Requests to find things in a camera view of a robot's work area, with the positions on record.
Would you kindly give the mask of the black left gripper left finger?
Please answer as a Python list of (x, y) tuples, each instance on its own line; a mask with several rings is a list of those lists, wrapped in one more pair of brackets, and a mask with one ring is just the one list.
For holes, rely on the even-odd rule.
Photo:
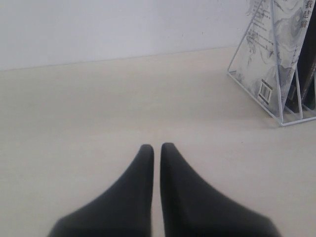
[(104, 193), (59, 219), (50, 237), (150, 237), (154, 149), (140, 147), (136, 157)]

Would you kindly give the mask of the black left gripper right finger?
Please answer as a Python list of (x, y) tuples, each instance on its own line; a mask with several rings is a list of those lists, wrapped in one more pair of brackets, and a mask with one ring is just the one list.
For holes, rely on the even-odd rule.
[(160, 153), (160, 197), (167, 237), (279, 237), (266, 216), (209, 185), (173, 143)]

